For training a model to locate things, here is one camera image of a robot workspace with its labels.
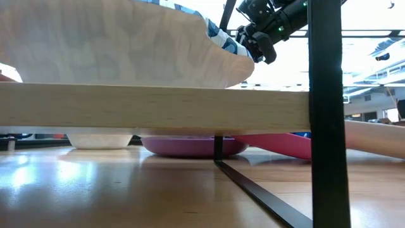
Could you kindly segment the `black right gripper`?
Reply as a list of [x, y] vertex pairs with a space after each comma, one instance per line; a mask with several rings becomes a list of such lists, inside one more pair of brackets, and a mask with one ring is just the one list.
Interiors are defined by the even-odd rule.
[[235, 40], [249, 51], [255, 63], [264, 61], [266, 64], [270, 64], [274, 62], [277, 54], [271, 38], [259, 27], [262, 23], [267, 25], [266, 20], [270, 19], [275, 12], [271, 1], [243, 0], [237, 11], [244, 15], [250, 24], [237, 28]]

